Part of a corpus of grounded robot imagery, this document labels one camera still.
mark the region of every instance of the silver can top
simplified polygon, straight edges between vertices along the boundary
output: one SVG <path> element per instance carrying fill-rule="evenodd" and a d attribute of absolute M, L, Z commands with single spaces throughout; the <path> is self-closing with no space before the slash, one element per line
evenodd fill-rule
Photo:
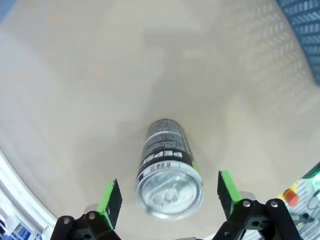
<path fill-rule="evenodd" d="M 199 173 L 178 161 L 163 161 L 170 168 L 157 169 L 159 163 L 147 167 L 138 177 L 138 203 L 146 212 L 160 219 L 177 220 L 197 209 L 203 200 Z"/>

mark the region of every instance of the blue plastic crate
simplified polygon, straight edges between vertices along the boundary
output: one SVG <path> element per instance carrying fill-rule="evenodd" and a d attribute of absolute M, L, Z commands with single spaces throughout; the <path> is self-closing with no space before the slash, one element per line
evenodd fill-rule
<path fill-rule="evenodd" d="M 277 0 L 320 86 L 320 0 Z"/>

